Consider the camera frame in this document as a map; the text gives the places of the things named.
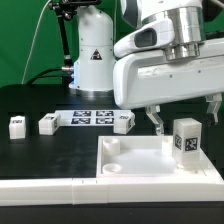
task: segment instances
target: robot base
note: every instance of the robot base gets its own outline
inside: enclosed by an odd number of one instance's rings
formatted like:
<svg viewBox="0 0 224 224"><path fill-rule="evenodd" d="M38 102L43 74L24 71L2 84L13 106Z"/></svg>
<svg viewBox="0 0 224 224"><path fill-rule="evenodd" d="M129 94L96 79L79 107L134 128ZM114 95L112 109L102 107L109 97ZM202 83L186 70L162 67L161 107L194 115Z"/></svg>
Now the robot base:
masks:
<svg viewBox="0 0 224 224"><path fill-rule="evenodd" d="M81 90L75 88L73 85L69 86L69 92L71 94L86 97L86 98L107 98L107 97L113 97L114 91L108 90L108 91L87 91L87 90Z"/></svg>

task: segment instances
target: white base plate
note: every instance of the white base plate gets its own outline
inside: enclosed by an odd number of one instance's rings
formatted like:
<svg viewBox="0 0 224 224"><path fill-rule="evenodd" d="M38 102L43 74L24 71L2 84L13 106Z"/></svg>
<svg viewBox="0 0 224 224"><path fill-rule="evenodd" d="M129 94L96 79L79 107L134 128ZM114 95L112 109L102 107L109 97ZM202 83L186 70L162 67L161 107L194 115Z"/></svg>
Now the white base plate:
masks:
<svg viewBox="0 0 224 224"><path fill-rule="evenodd" d="M224 181L200 151L198 163L181 167L172 157L172 136L116 136L120 154L106 156L99 137L97 177L0 181L0 206L131 202L224 201ZM122 173L104 174L107 163Z"/></svg>
<svg viewBox="0 0 224 224"><path fill-rule="evenodd" d="M61 126L113 126L114 119L130 110L57 110Z"/></svg>

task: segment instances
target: white plastic part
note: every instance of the white plastic part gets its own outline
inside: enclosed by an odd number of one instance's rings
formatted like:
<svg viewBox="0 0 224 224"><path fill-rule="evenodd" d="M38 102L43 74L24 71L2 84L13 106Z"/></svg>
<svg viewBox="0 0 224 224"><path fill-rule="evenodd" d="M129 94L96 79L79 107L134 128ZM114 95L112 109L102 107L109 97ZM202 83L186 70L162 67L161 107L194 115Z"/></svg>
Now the white plastic part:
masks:
<svg viewBox="0 0 224 224"><path fill-rule="evenodd" d="M136 35L148 29L153 29L156 32L156 35L157 35L156 44L149 47L141 47L141 48L137 47L135 44ZM114 54L117 57L121 58L133 52L161 48L170 44L174 40L174 38L175 38L175 32L174 32L173 22L170 19L155 21L143 26L141 29L122 38L114 46Z"/></svg>
<svg viewBox="0 0 224 224"><path fill-rule="evenodd" d="M135 114L122 113L114 120L114 133L126 135L135 126Z"/></svg>
<svg viewBox="0 0 224 224"><path fill-rule="evenodd" d="M200 159L202 124L192 118L174 121L173 157L180 165L196 164Z"/></svg>
<svg viewBox="0 0 224 224"><path fill-rule="evenodd" d="M107 156L116 156L120 154L120 140L117 138L108 138L103 140L103 154Z"/></svg>
<svg viewBox="0 0 224 224"><path fill-rule="evenodd" d="M23 116L11 117L9 124L10 139L26 137L26 120Z"/></svg>
<svg viewBox="0 0 224 224"><path fill-rule="evenodd" d="M191 99L224 92L224 39L200 45L200 56L168 63L162 50L140 52L114 68L114 96L122 109Z"/></svg>
<svg viewBox="0 0 224 224"><path fill-rule="evenodd" d="M72 179L1 180L0 206L72 204Z"/></svg>
<svg viewBox="0 0 224 224"><path fill-rule="evenodd" d="M88 92L113 90L113 21L94 6L81 7L79 58L74 64L71 89Z"/></svg>
<svg viewBox="0 0 224 224"><path fill-rule="evenodd" d="M39 134L40 135L53 135L58 128L60 127L61 115L54 114L46 114L39 121Z"/></svg>
<svg viewBox="0 0 224 224"><path fill-rule="evenodd" d="M202 0L141 0L142 21L149 16L171 9L198 7L202 8Z"/></svg>

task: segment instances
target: small white block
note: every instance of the small white block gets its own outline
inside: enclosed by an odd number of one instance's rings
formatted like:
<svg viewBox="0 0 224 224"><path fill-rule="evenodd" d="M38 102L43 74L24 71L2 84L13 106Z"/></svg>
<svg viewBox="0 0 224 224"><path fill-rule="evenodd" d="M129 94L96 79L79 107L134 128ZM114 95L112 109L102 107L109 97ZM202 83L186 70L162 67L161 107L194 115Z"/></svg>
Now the small white block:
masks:
<svg viewBox="0 0 224 224"><path fill-rule="evenodd" d="M135 126L135 115L132 112L121 114L114 120L114 133L127 134Z"/></svg>
<svg viewBox="0 0 224 224"><path fill-rule="evenodd" d="M40 135L53 135L60 127L60 114L46 114L39 121Z"/></svg>
<svg viewBox="0 0 224 224"><path fill-rule="evenodd" d="M9 124L10 139L23 139L26 137L25 117L11 117Z"/></svg>
<svg viewBox="0 0 224 224"><path fill-rule="evenodd" d="M192 118L174 121L173 157L177 163L188 165L199 161L201 129L201 123Z"/></svg>

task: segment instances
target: white robot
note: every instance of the white robot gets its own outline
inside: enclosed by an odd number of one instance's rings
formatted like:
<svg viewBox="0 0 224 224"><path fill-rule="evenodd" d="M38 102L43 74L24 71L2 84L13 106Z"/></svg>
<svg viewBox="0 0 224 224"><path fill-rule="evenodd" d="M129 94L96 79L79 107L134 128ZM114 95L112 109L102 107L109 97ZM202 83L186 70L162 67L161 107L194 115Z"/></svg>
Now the white robot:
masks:
<svg viewBox="0 0 224 224"><path fill-rule="evenodd" d="M54 0L49 3L54 10L61 31L64 50L62 70L73 73L74 82L69 85L72 93L84 97L113 95L113 21L94 5L101 0ZM79 58L73 63L67 41L64 20L78 18Z"/></svg>
<svg viewBox="0 0 224 224"><path fill-rule="evenodd" d="M84 97L113 95L113 21L94 6L79 7L79 58L74 63L73 93Z"/></svg>
<svg viewBox="0 0 224 224"><path fill-rule="evenodd" d="M121 0L139 28L114 47L114 95L122 109L146 107L164 134L160 104L205 96L217 123L224 92L224 39L206 41L202 0Z"/></svg>

